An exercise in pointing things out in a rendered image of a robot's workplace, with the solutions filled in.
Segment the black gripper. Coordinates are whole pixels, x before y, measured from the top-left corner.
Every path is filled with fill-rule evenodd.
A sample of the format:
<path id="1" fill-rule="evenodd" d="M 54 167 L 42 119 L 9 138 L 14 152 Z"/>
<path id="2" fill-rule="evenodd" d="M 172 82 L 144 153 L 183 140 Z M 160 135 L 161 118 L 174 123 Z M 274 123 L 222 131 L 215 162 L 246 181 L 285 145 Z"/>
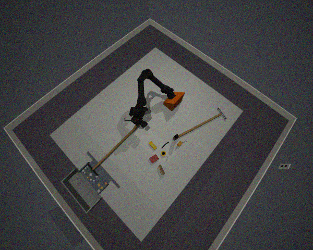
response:
<path id="1" fill-rule="evenodd" d="M 145 121 L 142 120 L 144 115 L 143 116 L 137 115 L 137 116 L 140 117 L 139 123 L 137 125 L 141 125 L 143 128 L 148 125 Z"/>

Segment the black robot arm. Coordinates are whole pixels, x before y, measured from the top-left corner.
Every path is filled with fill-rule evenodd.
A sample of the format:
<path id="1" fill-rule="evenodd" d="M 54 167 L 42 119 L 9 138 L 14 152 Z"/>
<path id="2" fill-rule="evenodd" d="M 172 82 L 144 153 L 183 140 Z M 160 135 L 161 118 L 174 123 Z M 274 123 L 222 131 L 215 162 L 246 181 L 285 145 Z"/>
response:
<path id="1" fill-rule="evenodd" d="M 131 122 L 134 124 L 138 124 L 140 117 L 137 115 L 143 116 L 145 112 L 148 110 L 147 107 L 143 107 L 147 104 L 146 98 L 144 95 L 144 83 L 145 79 L 150 79 L 153 83 L 155 83 L 161 90 L 162 93 L 167 94 L 169 99 L 173 99 L 176 95 L 174 94 L 174 89 L 170 88 L 168 85 L 163 84 L 159 79 L 157 79 L 150 69 L 143 70 L 138 81 L 138 99 L 135 107 L 131 107 L 130 114 L 134 115 L 131 118 Z"/>

